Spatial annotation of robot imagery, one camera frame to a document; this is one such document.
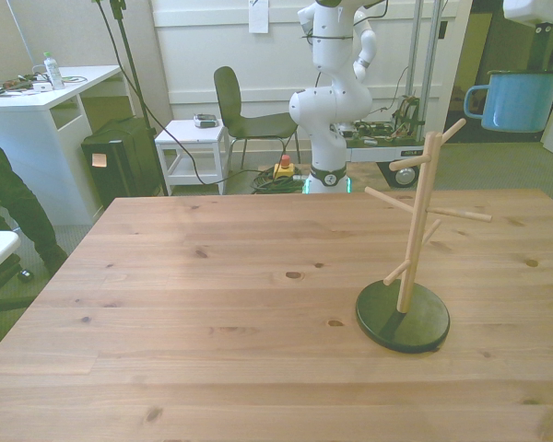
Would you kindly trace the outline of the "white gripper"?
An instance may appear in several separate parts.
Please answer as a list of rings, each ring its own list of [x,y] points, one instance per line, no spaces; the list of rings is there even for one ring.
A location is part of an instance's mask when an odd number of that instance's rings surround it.
[[[547,62],[548,23],[553,24],[553,0],[504,0],[506,19],[535,27],[535,69],[542,71]]]

